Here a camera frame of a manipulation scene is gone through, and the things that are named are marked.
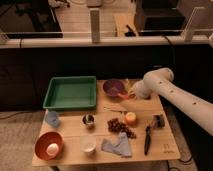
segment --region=blue cloth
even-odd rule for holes
[[[101,144],[101,150],[120,155],[121,157],[132,156],[129,140],[125,132],[119,133],[118,141],[115,144],[112,144],[107,139],[103,139]]]
[[[60,121],[58,119],[58,112],[56,111],[48,111],[47,114],[45,115],[44,120],[51,125],[52,127],[58,127],[60,124]]]

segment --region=white cup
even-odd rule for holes
[[[94,135],[83,135],[80,141],[81,149],[85,154],[91,155],[95,152],[96,138]]]

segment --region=table leg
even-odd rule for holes
[[[57,166],[50,166],[52,171],[60,171],[60,169]]]

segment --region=green plastic bin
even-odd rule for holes
[[[44,99],[49,110],[82,110],[96,107],[96,77],[53,77]]]

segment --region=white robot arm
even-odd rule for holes
[[[169,68],[147,72],[143,80],[133,85],[137,98],[147,99],[152,91],[158,93],[213,135],[213,104],[172,84],[174,74]]]

